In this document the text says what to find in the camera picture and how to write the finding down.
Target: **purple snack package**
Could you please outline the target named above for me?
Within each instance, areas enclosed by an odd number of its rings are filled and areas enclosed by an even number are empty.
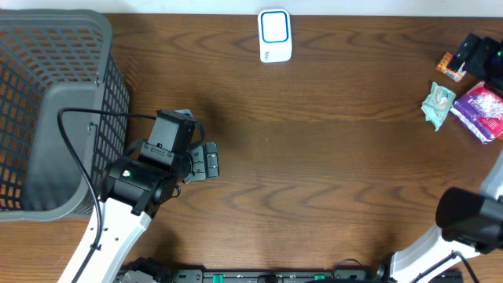
[[[450,111],[483,143],[503,132],[503,99],[477,83],[456,100]]]

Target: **wood grain surface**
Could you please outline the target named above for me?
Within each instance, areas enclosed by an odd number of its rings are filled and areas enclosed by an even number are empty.
[[[293,17],[289,62],[259,60],[256,17],[107,15],[132,112],[190,108],[218,143],[221,177],[191,182],[127,257],[208,269],[372,264],[412,244],[451,186],[477,191],[501,150],[452,116],[434,132],[420,103],[469,32],[503,19]],[[132,120],[128,138],[152,122]],[[56,281],[87,219],[0,224],[0,282]],[[499,251],[471,260],[503,277]],[[468,273],[464,273],[471,282]]]

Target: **gray plastic basket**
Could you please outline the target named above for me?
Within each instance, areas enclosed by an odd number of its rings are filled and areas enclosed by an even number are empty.
[[[0,221],[88,215],[93,204],[57,128],[63,107],[128,112],[112,28],[89,10],[0,11]],[[127,120],[64,114],[96,186],[123,151]]]

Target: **snack package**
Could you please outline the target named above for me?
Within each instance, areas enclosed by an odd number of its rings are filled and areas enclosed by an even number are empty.
[[[430,94],[424,100],[421,110],[426,115],[426,120],[435,125],[435,131],[442,126],[455,98],[456,94],[445,87],[435,82],[431,85]]]
[[[485,85],[477,83],[450,110],[483,144],[503,132],[503,99]]]
[[[451,53],[447,52],[446,55],[443,56],[442,60],[439,62],[437,65],[437,68],[435,68],[437,71],[441,71],[443,74],[447,75],[451,79],[453,79],[456,82],[461,81],[463,79],[464,74],[466,74],[466,71],[463,72],[458,72],[458,71],[453,71],[447,67],[449,62],[452,60],[453,56]]]

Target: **teal packet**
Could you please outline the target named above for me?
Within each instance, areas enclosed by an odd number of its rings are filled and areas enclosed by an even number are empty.
[[[439,130],[443,121],[449,114],[450,107],[456,99],[456,94],[443,86],[433,82],[430,94],[423,101],[421,110],[426,115],[426,120],[435,125],[435,131]]]

